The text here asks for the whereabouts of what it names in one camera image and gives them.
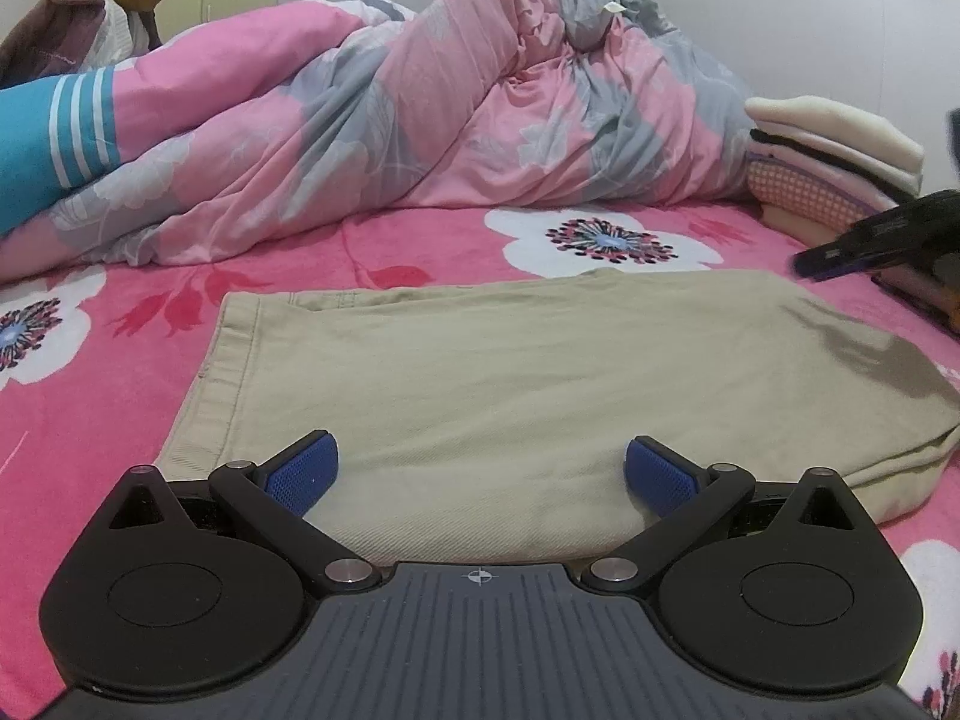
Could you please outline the beige khaki trousers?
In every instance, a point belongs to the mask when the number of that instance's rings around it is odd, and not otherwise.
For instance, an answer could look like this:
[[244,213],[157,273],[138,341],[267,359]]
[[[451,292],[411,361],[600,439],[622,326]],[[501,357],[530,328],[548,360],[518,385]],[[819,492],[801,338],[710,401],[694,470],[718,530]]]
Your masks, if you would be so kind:
[[830,466],[890,520],[955,454],[958,395],[765,271],[233,293],[158,463],[201,478],[314,429],[340,468],[309,520],[364,559],[578,561],[649,522],[636,436],[766,481]]

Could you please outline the stack of folded clothes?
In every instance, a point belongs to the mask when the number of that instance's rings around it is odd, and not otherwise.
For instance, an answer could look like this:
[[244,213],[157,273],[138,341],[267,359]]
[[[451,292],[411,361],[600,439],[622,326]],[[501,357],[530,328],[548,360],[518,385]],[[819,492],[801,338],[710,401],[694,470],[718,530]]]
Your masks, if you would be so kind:
[[[766,226],[828,244],[853,224],[929,193],[924,149],[880,115],[832,99],[752,98],[747,185]],[[887,293],[958,332],[958,283],[909,265],[862,271]]]

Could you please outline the child in maroon jacket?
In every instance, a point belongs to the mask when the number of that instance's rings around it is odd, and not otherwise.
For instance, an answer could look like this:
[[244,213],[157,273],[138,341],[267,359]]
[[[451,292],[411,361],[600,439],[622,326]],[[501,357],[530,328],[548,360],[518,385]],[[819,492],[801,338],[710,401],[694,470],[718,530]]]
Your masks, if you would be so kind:
[[73,75],[137,59],[163,45],[163,0],[39,0],[3,39],[2,85]]

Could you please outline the pink grey floral duvet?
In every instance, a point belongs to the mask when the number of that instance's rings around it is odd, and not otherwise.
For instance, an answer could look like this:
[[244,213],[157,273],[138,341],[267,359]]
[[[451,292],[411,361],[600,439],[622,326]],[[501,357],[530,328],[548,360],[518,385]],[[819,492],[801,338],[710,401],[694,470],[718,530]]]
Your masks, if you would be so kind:
[[2,231],[3,278],[217,262],[387,206],[672,205],[745,187],[747,86],[656,0],[331,5],[363,28]]

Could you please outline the blue pink striped pillow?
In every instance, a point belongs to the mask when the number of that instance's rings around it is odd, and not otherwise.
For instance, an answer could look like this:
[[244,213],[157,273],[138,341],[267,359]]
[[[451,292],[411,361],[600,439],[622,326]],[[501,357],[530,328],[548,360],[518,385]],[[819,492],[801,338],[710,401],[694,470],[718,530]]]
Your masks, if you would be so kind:
[[120,64],[2,91],[2,231],[267,93],[364,21],[301,0],[195,26]]

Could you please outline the pink floral fleece bedsheet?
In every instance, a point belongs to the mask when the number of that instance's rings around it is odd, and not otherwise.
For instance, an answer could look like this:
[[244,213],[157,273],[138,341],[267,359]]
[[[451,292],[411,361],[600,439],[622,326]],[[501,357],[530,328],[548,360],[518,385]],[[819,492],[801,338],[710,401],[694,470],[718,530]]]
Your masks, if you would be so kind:
[[[135,465],[158,463],[233,293],[454,288],[625,275],[765,271],[793,282],[793,239],[717,203],[364,213],[197,266],[88,265],[2,293],[2,709],[42,712],[64,684],[39,603],[75,539]],[[794,283],[914,344],[958,392],[958,344],[866,277]],[[901,687],[958,712],[958,450],[914,511],[879,520],[924,606]]]

